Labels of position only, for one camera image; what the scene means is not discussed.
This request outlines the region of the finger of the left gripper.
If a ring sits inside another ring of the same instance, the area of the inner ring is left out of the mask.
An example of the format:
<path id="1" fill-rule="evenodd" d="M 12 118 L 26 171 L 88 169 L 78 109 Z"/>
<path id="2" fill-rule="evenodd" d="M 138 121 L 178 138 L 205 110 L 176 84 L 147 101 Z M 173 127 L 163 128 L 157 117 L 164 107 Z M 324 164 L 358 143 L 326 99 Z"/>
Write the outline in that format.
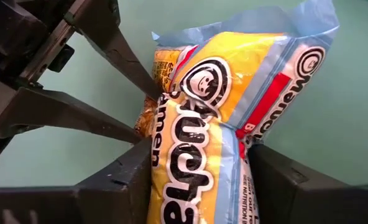
<path id="1" fill-rule="evenodd" d="M 133 128 L 60 91 L 0 86 L 0 138 L 52 126 L 137 143 Z"/>
<path id="2" fill-rule="evenodd" d="M 123 36 L 117 0 L 76 0 L 65 20 L 114 68 L 153 100 L 162 94 Z"/>

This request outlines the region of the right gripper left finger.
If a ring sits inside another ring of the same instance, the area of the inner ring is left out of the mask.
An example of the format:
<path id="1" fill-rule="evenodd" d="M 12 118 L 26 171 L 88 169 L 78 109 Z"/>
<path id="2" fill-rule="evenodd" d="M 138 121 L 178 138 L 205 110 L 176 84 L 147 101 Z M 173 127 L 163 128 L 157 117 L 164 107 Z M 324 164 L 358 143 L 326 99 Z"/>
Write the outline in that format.
<path id="1" fill-rule="evenodd" d="M 150 199 L 151 138 L 78 184 L 83 223 L 145 223 Z"/>

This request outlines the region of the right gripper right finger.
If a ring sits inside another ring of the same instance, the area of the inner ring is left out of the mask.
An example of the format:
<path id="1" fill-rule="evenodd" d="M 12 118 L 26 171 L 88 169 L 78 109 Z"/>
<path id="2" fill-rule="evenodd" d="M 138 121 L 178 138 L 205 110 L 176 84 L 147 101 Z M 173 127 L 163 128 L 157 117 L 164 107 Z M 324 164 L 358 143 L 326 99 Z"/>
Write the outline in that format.
<path id="1" fill-rule="evenodd" d="M 349 185 L 262 145 L 247 153 L 262 223 L 360 223 Z"/>

